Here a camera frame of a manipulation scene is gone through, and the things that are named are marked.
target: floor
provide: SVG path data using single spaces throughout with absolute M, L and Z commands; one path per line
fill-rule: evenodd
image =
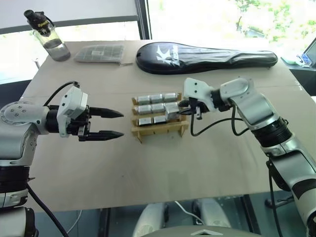
M 287 197 L 288 194 L 276 192 L 276 199 Z M 264 200 L 268 197 L 269 193 L 250 195 L 262 236 L 277 237 L 272 210 L 264 206 Z M 232 228 L 248 231 L 246 217 L 238 197 L 222 197 L 217 201 L 222 205 Z M 191 211 L 191 203 L 191 201 L 181 202 L 188 211 Z M 144 205 L 112 208 L 109 237 L 131 237 L 144 208 Z M 305 228 L 294 203 L 280 207 L 277 211 L 283 236 L 305 237 Z M 78 213 L 79 211 L 69 211 L 55 214 L 67 230 L 76 220 Z M 97 237 L 99 214 L 99 210 L 84 210 L 78 225 L 71 231 L 70 237 Z M 173 202 L 169 203 L 169 216 L 166 227 L 193 224 L 192 217 L 182 212 Z M 36 213 L 36 227 L 39 230 L 39 236 L 61 236 L 45 213 Z

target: beige table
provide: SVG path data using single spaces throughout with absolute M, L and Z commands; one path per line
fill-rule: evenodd
M 70 42 L 72 57 L 83 46 L 104 42 Z M 92 209 L 159 201 L 267 192 L 266 156 L 251 132 L 235 137 L 224 122 L 199 137 L 186 131 L 149 136 L 140 144 L 130 132 L 131 97 L 155 92 L 182 91 L 188 75 L 158 76 L 141 71 L 134 58 L 146 41 L 106 42 L 125 45 L 124 63 L 80 64 L 50 58 L 26 89 L 23 99 L 42 104 L 61 84 L 77 80 L 89 94 L 88 104 L 122 112 L 116 119 L 93 118 L 91 130 L 114 130 L 123 137 L 107 142 L 78 142 L 58 134 L 40 136 L 31 167 L 35 192 L 53 210 Z M 274 67 L 215 70 L 191 74 L 217 87 L 238 76 L 250 77 L 316 157 L 316 110 L 313 100 L 280 61 Z M 58 104 L 62 91 L 52 101 Z M 231 111 L 208 113 L 195 129 Z M 237 129 L 244 128 L 238 122 Z M 27 206 L 39 210 L 30 198 Z

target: tree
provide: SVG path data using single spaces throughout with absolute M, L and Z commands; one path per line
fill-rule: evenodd
M 240 21 L 244 13 L 246 13 L 251 6 L 255 6 L 259 8 L 261 3 L 260 3 L 260 0 L 235 0 L 235 4 L 239 8 L 239 11 L 240 11 L 240 17 L 238 21 L 236 22 L 236 30 L 238 31 L 240 28 Z

